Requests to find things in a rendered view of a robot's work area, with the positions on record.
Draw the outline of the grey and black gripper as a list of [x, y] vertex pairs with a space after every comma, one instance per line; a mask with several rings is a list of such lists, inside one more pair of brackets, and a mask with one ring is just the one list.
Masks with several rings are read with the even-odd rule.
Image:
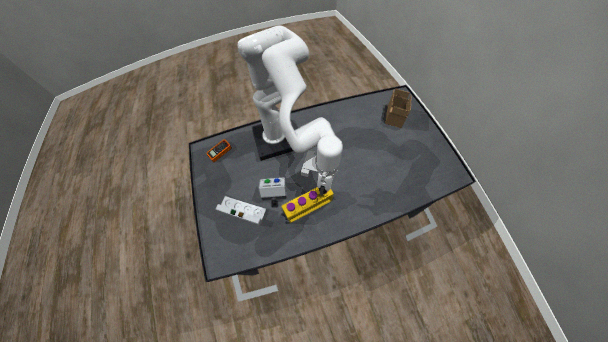
[[322, 196], [324, 192], [327, 193], [327, 191], [330, 190], [334, 174], [326, 176], [326, 178], [322, 178], [322, 174], [320, 172], [318, 173], [317, 187], [320, 189], [319, 195]]

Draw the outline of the orange pocket multimeter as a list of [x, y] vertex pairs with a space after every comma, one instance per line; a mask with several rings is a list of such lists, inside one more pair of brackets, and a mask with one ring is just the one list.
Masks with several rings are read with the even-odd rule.
[[231, 149], [230, 144], [224, 139], [207, 152], [209, 158], [215, 162]]

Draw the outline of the small brown cardboard box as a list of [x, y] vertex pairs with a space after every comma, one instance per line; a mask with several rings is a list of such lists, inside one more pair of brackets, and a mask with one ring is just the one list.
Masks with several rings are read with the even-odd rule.
[[[395, 89], [395, 92], [392, 93], [393, 100], [390, 99], [389, 103], [390, 108], [387, 108], [387, 116], [385, 124], [392, 125], [398, 128], [402, 128], [404, 122], [407, 119], [411, 111], [411, 96], [409, 100], [407, 99], [410, 92], [406, 92], [403, 90]], [[400, 96], [400, 97], [399, 97]], [[393, 104], [393, 105], [392, 105]], [[395, 106], [395, 107], [394, 107]], [[398, 107], [398, 108], [397, 108]], [[404, 109], [405, 107], [405, 109]], [[408, 108], [409, 107], [409, 108]], [[392, 111], [392, 112], [390, 112]]]

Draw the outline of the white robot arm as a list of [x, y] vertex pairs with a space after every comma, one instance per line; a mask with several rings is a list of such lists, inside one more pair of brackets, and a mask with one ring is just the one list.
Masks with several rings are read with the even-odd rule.
[[[290, 120], [293, 105], [306, 90], [296, 66], [309, 58], [305, 42], [286, 27], [275, 26], [239, 40], [238, 51], [258, 90], [253, 101], [261, 117], [263, 139], [277, 144], [286, 137], [296, 153], [308, 151], [301, 176], [308, 177], [311, 170], [320, 172], [322, 178], [336, 173], [343, 146], [330, 123], [320, 117], [294, 131]], [[275, 106], [279, 103], [280, 111]], [[309, 151], [316, 146], [317, 155]]]

